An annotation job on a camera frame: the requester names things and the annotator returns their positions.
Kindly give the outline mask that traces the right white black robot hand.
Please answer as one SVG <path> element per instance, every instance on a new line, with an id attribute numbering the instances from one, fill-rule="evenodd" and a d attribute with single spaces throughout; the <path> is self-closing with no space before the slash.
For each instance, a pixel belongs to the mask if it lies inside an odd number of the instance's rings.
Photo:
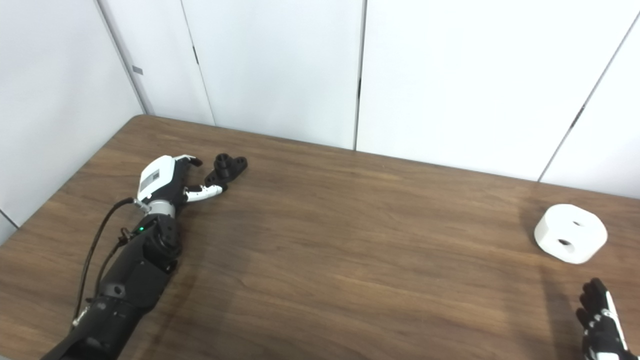
<path id="1" fill-rule="evenodd" d="M 595 277 L 582 286 L 575 315 L 583 329 L 585 360 L 638 360 L 626 341 L 613 296 Z"/>

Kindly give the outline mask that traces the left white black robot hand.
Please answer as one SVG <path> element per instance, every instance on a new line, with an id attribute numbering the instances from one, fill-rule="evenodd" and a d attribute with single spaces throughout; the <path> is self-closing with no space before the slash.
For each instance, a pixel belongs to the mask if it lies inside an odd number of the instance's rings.
<path id="1" fill-rule="evenodd" d="M 201 165 L 202 161 L 192 155 L 162 155 L 142 171 L 135 198 L 146 205 L 155 201 L 166 201 L 177 208 L 224 193 L 227 190 L 226 185 L 186 184 L 190 168 Z"/>

